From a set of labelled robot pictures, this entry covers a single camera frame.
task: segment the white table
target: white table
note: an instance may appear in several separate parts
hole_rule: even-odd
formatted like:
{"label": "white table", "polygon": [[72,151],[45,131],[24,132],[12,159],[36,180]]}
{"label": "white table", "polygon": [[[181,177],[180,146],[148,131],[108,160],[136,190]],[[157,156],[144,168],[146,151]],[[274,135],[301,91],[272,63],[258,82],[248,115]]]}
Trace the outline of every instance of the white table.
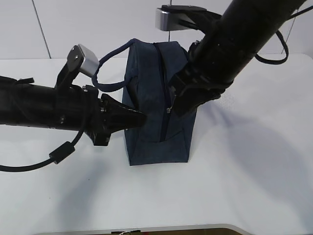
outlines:
{"label": "white table", "polygon": [[[64,60],[2,60],[0,74],[53,86]],[[101,71],[123,78],[126,59]],[[77,84],[90,84],[80,76]],[[128,165],[123,132],[87,136],[60,165],[0,173],[0,234],[82,235],[226,227],[313,234],[313,60],[252,61],[220,100],[199,108],[187,164]],[[121,92],[112,94],[121,99]],[[0,164],[28,165],[76,133],[1,126]]]}

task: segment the blue rope handle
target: blue rope handle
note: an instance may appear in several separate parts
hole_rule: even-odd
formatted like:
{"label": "blue rope handle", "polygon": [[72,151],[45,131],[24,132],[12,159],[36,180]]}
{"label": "blue rope handle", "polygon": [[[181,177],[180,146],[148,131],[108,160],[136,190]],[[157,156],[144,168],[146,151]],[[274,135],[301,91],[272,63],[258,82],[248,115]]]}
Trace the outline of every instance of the blue rope handle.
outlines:
{"label": "blue rope handle", "polygon": [[128,49],[132,44],[135,43],[135,39],[131,39],[129,40],[126,44],[124,44],[123,46],[119,47],[118,49],[115,49],[114,51],[110,52],[109,54],[107,54],[105,57],[103,57],[100,61],[99,61],[99,67],[96,71],[96,73],[94,74],[94,76],[92,76],[91,80],[93,85],[98,88],[100,91],[102,92],[115,92],[125,86],[128,85],[128,83],[130,82],[132,75],[126,77],[125,76],[125,80],[121,81],[121,82],[117,82],[117,83],[112,83],[112,84],[102,84],[102,83],[98,83],[98,73],[100,68],[103,66],[103,64],[105,62],[107,62],[109,59],[111,59],[113,56],[116,56],[117,54],[125,51],[126,49]]}

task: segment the zipper pull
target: zipper pull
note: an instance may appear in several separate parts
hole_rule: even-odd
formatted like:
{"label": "zipper pull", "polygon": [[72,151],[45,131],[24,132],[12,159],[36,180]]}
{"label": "zipper pull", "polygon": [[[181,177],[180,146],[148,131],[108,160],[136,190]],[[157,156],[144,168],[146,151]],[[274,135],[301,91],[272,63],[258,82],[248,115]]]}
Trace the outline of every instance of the zipper pull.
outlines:
{"label": "zipper pull", "polygon": [[167,109],[166,109],[166,112],[167,112],[168,114],[171,113],[172,108],[173,108],[173,107],[167,108]]}

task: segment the cable connector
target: cable connector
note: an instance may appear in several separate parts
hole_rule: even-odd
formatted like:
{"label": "cable connector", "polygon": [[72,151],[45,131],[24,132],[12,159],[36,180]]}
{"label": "cable connector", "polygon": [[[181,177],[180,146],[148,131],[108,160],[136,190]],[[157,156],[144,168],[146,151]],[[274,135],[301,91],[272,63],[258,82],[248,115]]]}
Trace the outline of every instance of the cable connector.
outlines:
{"label": "cable connector", "polygon": [[59,164],[69,155],[71,155],[75,151],[75,147],[71,142],[65,142],[60,147],[55,149],[53,152],[49,154],[49,157],[54,160],[55,164]]}

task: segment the blue fabric bag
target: blue fabric bag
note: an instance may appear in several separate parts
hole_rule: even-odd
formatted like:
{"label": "blue fabric bag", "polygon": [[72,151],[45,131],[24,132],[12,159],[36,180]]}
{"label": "blue fabric bag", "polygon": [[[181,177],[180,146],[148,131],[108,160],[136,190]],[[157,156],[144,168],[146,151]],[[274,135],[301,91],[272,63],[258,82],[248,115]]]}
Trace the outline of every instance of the blue fabric bag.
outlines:
{"label": "blue fabric bag", "polygon": [[101,59],[99,68],[127,48],[124,81],[99,84],[95,75],[92,82],[103,92],[123,87],[123,104],[147,115],[144,126],[125,130],[130,165],[188,162],[196,112],[183,117],[172,112],[175,96],[168,86],[188,62],[186,51],[178,42],[150,44],[132,39]]}

